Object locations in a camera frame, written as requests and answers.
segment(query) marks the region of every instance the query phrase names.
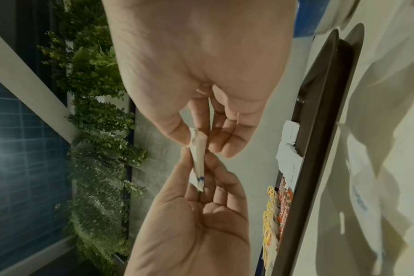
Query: human hand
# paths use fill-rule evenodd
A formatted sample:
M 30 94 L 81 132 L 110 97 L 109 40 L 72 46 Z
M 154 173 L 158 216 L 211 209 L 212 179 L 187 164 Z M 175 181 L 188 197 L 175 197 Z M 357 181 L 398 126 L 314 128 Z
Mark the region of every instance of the human hand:
M 248 276 L 248 207 L 242 184 L 213 154 L 204 192 L 189 183 L 192 155 L 181 158 L 136 238 L 125 276 Z
M 121 76 L 138 110 L 188 145 L 179 114 L 188 105 L 195 127 L 210 134 L 211 152 L 240 152 L 286 66 L 296 0 L 103 2 Z

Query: concrete floor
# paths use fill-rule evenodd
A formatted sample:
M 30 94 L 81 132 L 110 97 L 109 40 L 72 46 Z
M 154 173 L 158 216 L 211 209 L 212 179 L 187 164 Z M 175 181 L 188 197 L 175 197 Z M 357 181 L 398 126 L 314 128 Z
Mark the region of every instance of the concrete floor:
M 267 187 L 274 185 L 278 174 L 275 155 L 281 140 L 281 130 L 285 120 L 292 115 L 312 41 L 313 38 L 306 38 L 293 42 L 284 76 L 268 102 L 251 143 L 236 157 L 222 159 L 227 168 L 237 174 L 247 193 L 252 274 L 262 247 L 262 215 L 268 200 Z M 189 126 L 193 125 L 188 110 L 182 111 L 182 117 Z M 137 113 L 136 125 L 135 143 L 148 149 L 149 161 L 133 171 L 133 181 L 148 190 L 142 197 L 132 199 L 131 211 L 137 217 L 131 224 L 133 236 L 139 231 L 154 196 L 165 183 L 180 155 L 180 146 L 165 138 L 140 113 Z

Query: green plant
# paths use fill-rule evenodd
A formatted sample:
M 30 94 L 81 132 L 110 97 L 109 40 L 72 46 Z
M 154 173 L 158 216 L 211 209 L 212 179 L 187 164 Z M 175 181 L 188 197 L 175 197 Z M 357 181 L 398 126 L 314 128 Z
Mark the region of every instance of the green plant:
M 132 197 L 144 191 L 126 180 L 125 166 L 141 165 L 146 151 L 126 140 L 134 114 L 97 99 L 123 100 L 126 93 L 101 1 L 58 0 L 54 8 L 59 33 L 49 32 L 50 48 L 40 49 L 57 68 L 57 86 L 74 96 L 75 114 L 67 119 L 81 131 L 69 153 L 76 194 L 67 230 L 81 258 L 105 275 L 118 275 L 113 255 L 126 256 L 130 248 L 122 228 L 129 219 L 122 191 Z

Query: artificial plant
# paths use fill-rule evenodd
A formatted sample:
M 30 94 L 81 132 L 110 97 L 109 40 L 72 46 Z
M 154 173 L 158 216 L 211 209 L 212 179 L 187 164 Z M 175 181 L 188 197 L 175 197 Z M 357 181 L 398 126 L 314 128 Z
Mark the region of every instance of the artificial plant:
M 143 192 L 126 179 L 125 166 L 140 165 L 146 151 L 126 139 L 134 114 L 98 98 L 123 100 L 126 93 L 101 0 L 57 0 L 54 9 L 57 34 L 49 32 L 50 48 L 40 49 L 57 69 L 57 86 L 73 95 L 75 113 L 67 119 L 81 131 L 69 153 L 76 194 L 67 229 L 83 259 L 105 275 L 117 275 L 113 256 L 126 256 L 130 248 L 122 227 L 129 220 L 122 190 Z

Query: blue tiled wall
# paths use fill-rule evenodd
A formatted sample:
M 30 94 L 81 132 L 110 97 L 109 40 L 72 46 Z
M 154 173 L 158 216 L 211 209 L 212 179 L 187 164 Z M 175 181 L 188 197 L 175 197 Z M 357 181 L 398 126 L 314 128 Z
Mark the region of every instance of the blue tiled wall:
M 0 271 L 63 238 L 69 147 L 0 84 Z

